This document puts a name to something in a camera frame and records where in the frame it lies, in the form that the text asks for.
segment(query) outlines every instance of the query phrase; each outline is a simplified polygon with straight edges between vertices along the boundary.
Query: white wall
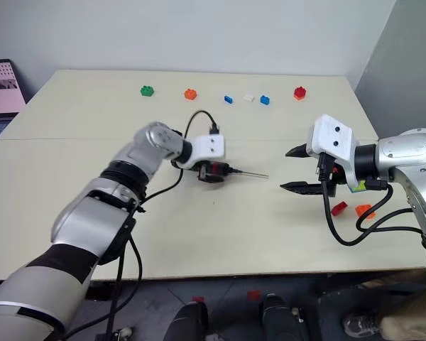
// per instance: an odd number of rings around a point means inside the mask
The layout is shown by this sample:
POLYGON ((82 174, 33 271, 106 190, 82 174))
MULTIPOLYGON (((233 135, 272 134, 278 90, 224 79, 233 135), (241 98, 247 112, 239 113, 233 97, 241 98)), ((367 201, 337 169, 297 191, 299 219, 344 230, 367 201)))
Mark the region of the white wall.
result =
POLYGON ((0 0, 0 58, 31 92, 59 68, 347 75, 394 0, 0 0))

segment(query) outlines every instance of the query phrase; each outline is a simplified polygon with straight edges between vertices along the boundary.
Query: person's shoe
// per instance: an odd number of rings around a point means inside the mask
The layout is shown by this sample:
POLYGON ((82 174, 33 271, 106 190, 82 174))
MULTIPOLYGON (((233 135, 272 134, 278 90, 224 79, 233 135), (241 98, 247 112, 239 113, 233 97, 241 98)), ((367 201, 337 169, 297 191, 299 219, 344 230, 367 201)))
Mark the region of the person's shoe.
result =
POLYGON ((370 314, 352 314, 343 319, 344 332, 351 337, 362 338, 378 334, 376 318, 370 314))
POLYGON ((165 332, 163 341, 204 340, 207 330, 207 306, 202 302, 190 302, 178 311, 165 332))
POLYGON ((297 323, 284 300, 269 293, 259 305, 259 316, 266 341, 301 341, 297 323))

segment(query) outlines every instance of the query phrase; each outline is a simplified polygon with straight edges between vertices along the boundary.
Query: black boot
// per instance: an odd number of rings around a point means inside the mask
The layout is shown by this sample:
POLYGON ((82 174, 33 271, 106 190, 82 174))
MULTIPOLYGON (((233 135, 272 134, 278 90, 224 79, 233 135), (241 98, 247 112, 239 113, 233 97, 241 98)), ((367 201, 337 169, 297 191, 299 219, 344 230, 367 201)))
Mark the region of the black boot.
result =
POLYGON ((206 305, 191 302, 178 311, 165 333, 164 341, 203 341, 207 330, 206 305))
POLYGON ((302 341, 297 323, 281 297, 268 294, 259 310, 266 341, 302 341))

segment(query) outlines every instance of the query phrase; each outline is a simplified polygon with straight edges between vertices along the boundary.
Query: metal rod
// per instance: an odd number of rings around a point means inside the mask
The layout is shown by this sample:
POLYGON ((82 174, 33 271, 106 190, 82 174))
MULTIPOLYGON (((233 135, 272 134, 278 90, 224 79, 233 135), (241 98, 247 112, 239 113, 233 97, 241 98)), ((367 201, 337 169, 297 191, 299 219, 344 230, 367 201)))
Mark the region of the metal rod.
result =
POLYGON ((269 176, 266 175, 266 174, 259 174, 259 173, 252 173, 252 172, 241 171, 240 173, 237 173, 237 174, 243 174, 243 175, 248 175, 248 176, 257 176, 259 178, 267 178, 267 179, 269 178, 269 176))

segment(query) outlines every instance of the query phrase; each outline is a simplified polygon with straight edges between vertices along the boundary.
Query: tabletop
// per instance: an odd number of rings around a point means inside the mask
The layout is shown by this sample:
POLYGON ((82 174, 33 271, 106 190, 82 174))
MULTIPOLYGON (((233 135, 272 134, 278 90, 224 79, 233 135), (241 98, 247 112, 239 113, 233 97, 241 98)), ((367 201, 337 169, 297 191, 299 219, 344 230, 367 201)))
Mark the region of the tabletop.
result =
MULTIPOLYGON (((66 204, 97 177, 114 154, 150 121, 184 130, 196 109, 211 112, 226 137, 225 160, 269 179, 230 175, 224 183, 199 182, 193 172, 175 189, 155 197, 137 214, 133 235, 143 258, 144 278, 282 274, 383 269, 424 265, 420 238, 408 232, 379 233, 355 247, 330 234, 320 196, 279 187, 289 181, 317 182, 313 158, 285 158, 306 142, 309 127, 331 114, 354 129, 362 144, 377 136, 344 77, 230 75, 193 72, 56 72, 0 135, 0 279, 50 245, 50 228, 66 204), (144 85, 152 97, 141 96, 144 85), (303 86, 307 96, 293 98, 303 86), (198 97, 185 99, 186 88, 198 97), (253 102, 245 94, 255 96, 253 102), (268 106, 259 102, 264 94, 268 106), (224 101, 224 95, 234 99, 224 101)), ((208 119, 190 133, 206 134, 208 119)), ((147 193, 175 182, 178 171, 163 163, 147 193)), ((332 206, 349 207, 334 221, 344 238, 357 235, 355 206, 374 204, 380 192, 338 188, 332 206)), ((393 199, 377 217, 407 207, 395 185, 393 199)), ((417 226, 413 215, 390 224, 417 226)), ((100 266, 93 279, 113 279, 116 262, 100 266)), ((124 278, 137 265, 126 253, 124 278)))
MULTIPOLYGON (((49 247, 50 228, 59 211, 98 176, 126 143, 109 140, 0 140, 0 279, 49 247)), ((313 158, 284 158, 301 141, 230 141, 227 160, 269 179, 230 175, 208 184, 185 172, 175 189, 155 197, 137 214, 133 235, 142 253, 144 278, 279 274, 406 269, 422 266, 420 238, 409 232, 371 235, 355 247, 343 247, 325 222, 322 198, 301 196, 279 187, 288 181, 316 182, 313 158)), ((164 163, 147 193, 172 184, 178 171, 164 163)), ((402 188, 377 218, 407 207, 402 188)), ((335 224, 343 238, 357 235, 357 205, 374 204, 382 192, 350 193, 338 188, 332 206, 349 207, 335 224)), ((413 215, 391 224, 417 226, 413 215)), ((116 264, 100 266, 94 279, 111 279, 116 264)), ((136 277, 132 251, 124 278, 136 277)))
POLYGON ((353 126, 358 139, 377 139, 345 77, 96 70, 57 71, 0 139, 128 138, 155 120, 181 130, 196 109, 208 110, 229 140, 306 139, 321 114, 353 126), (141 95, 144 85, 153 96, 141 95), (299 86, 307 90, 301 101, 293 97, 299 86), (187 88, 196 90, 194 101, 185 99, 187 88))

